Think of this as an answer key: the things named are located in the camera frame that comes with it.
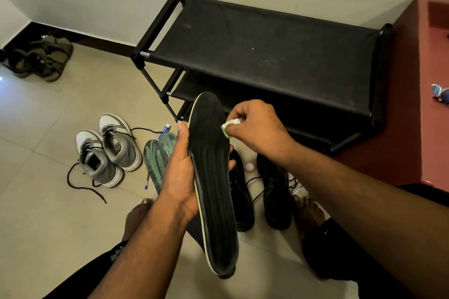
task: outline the black baseboard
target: black baseboard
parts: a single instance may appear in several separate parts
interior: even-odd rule
[[[81,33],[63,30],[50,25],[44,25],[35,22],[31,22],[23,30],[21,30],[18,35],[16,35],[8,44],[5,45],[4,50],[8,52],[12,49],[19,49],[30,41],[40,40],[41,36],[43,35],[55,36],[57,38],[64,37],[72,43],[92,47],[94,49],[115,53],[126,57],[130,57],[132,51],[134,50],[134,47],[130,45],[95,38]]]

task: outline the person's right hand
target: person's right hand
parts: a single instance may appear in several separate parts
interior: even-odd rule
[[[278,160],[278,155],[294,142],[272,105],[260,99],[237,104],[227,121],[236,118],[239,118],[241,123],[229,124],[226,127],[227,134],[239,139],[256,153],[272,161]]]

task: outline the black pants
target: black pants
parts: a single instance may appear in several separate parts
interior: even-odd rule
[[[400,187],[431,201],[449,206],[449,193],[416,184]],[[94,259],[45,298],[87,298],[103,279],[126,245],[121,242]],[[333,219],[312,229],[303,240],[303,254],[310,268],[323,279],[353,280],[359,286],[359,297],[413,298],[412,294],[379,265]]]

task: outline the black shoe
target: black shoe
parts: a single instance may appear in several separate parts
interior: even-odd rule
[[[188,122],[188,149],[195,168],[204,251],[212,271],[230,276],[239,257],[239,238],[229,188],[229,139],[221,125],[225,111],[217,96],[200,94]]]
[[[287,229],[291,224],[293,198],[286,181],[287,171],[265,156],[257,155],[257,169],[264,182],[265,219],[273,229]]]
[[[246,186],[245,170],[239,153],[234,149],[229,155],[229,159],[236,162],[234,169],[229,172],[235,224],[238,232],[246,232],[254,226],[254,206]]]

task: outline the forearm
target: forearm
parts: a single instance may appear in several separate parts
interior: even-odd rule
[[[415,295],[448,297],[449,209],[293,141],[274,160]]]
[[[187,224],[162,193],[90,298],[164,298]]]

